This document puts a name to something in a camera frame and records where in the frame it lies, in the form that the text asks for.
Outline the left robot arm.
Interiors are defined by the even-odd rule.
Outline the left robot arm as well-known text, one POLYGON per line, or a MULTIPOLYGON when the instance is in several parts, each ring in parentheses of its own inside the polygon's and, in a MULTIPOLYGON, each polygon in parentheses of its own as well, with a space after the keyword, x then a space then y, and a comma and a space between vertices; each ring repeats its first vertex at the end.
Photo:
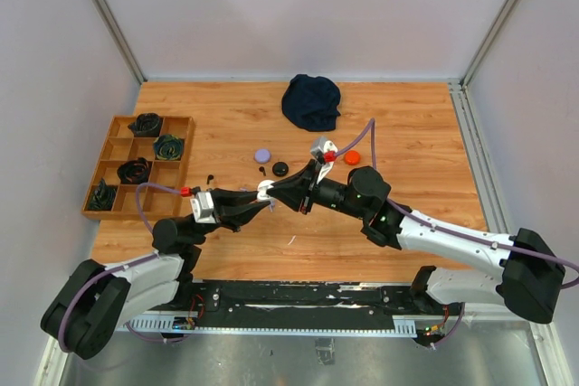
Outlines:
POLYGON ((192 270, 207 235, 239 231, 270 203, 265 189, 195 190, 190 214, 153 225, 151 253, 108 265, 82 261, 44 312, 41 329, 63 352, 88 360, 119 326, 148 309, 188 307, 194 298, 192 270))

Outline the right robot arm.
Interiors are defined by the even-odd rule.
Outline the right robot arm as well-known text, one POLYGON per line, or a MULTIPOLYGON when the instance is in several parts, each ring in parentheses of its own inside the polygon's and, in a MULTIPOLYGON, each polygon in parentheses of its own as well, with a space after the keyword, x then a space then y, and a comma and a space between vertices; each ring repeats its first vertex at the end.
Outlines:
POLYGON ((345 184, 325 173, 312 160, 297 174, 261 182, 259 190, 296 212, 308 213, 317 204, 355 217, 379 247, 423 251, 467 265, 462 271, 420 268, 409 293, 419 313, 454 303, 494 304, 533 323, 552 322, 565 270, 537 232, 475 231, 436 220, 390 200, 390 185, 371 166, 353 169, 345 184))

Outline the white earbud case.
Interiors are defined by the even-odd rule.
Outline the white earbud case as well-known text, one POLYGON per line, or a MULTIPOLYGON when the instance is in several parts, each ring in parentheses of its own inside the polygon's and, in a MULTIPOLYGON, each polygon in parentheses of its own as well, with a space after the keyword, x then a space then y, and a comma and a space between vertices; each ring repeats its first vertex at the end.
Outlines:
POLYGON ((268 194, 268 190, 272 187, 274 182, 272 180, 263 180, 257 186, 257 200, 260 202, 270 202, 273 197, 268 194))

